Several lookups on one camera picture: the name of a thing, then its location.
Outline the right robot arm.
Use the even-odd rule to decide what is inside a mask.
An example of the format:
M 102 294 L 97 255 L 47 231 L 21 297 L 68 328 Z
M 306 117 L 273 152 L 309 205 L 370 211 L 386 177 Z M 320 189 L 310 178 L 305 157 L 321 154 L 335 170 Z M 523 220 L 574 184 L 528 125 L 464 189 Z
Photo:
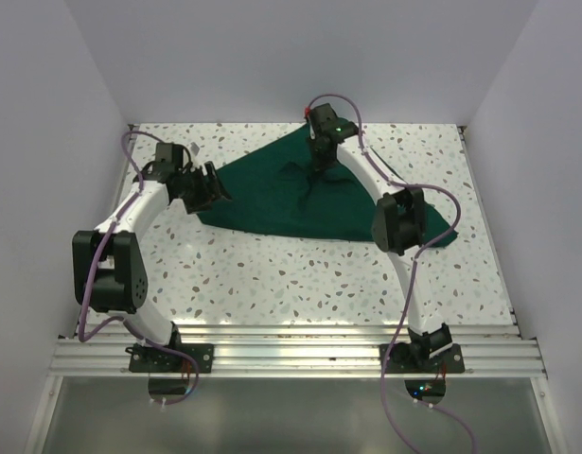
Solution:
M 371 236 L 394 266 L 405 303 L 399 325 L 409 340 L 392 342 L 381 366 L 398 373 L 432 373 L 452 347 L 450 328 L 437 314 L 423 311 L 431 300 L 427 284 L 416 282 L 416 258 L 425 244 L 426 203 L 423 190 L 406 183 L 366 145 L 362 128 L 341 119 L 330 104 L 307 107 L 309 151 L 318 170 L 339 164 L 358 180 L 375 204 Z

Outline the green surgical drape cloth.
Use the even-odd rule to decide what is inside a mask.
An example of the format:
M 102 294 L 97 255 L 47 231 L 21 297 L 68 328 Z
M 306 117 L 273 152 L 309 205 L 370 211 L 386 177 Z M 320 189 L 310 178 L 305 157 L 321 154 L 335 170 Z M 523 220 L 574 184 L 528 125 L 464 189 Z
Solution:
M 313 170 L 301 127 L 218 170 L 230 201 L 198 217 L 209 226 L 245 233 L 371 242 L 375 204 L 344 166 Z

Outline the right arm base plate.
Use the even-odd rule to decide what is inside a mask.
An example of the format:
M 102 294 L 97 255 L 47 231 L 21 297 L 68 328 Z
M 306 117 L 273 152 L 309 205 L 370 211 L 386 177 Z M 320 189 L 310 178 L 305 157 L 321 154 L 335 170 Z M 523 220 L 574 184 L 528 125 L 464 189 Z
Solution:
M 394 345 L 391 353 L 385 356 L 388 344 L 379 346 L 379 362 L 387 359 L 385 374 L 462 374 L 466 371 L 461 346 L 454 343 L 450 348 L 428 359 L 418 359 L 410 351 L 411 345 L 399 342 Z

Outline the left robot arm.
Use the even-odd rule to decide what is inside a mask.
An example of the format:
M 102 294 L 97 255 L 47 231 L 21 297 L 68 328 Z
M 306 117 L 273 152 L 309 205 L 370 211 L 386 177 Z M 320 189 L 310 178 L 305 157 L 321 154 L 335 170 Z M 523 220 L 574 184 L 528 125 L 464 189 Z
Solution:
M 108 323 L 123 323 L 141 344 L 152 347 L 153 363 L 170 372 L 182 365 L 185 349 L 178 343 L 175 323 L 148 300 L 140 241 L 174 201 L 195 215 L 231 197 L 214 164 L 199 162 L 180 144 L 159 141 L 151 161 L 130 165 L 135 176 L 129 194 L 97 227 L 80 230 L 72 239 L 78 337 L 88 341 L 95 336 L 99 330 L 87 328 L 87 316 L 90 311 L 102 313 Z

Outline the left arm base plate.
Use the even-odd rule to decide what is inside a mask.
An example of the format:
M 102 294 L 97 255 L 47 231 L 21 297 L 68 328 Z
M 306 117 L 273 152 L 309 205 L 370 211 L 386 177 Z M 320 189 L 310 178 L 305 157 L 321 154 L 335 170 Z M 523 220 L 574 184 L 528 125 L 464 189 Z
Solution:
M 181 352 L 193 358 L 200 374 L 210 374 L 215 357 L 215 346 L 210 343 L 183 343 Z M 178 355 L 164 353 L 153 347 L 134 344 L 125 349 L 130 355 L 129 371 L 132 373 L 166 374 L 180 373 L 182 362 Z

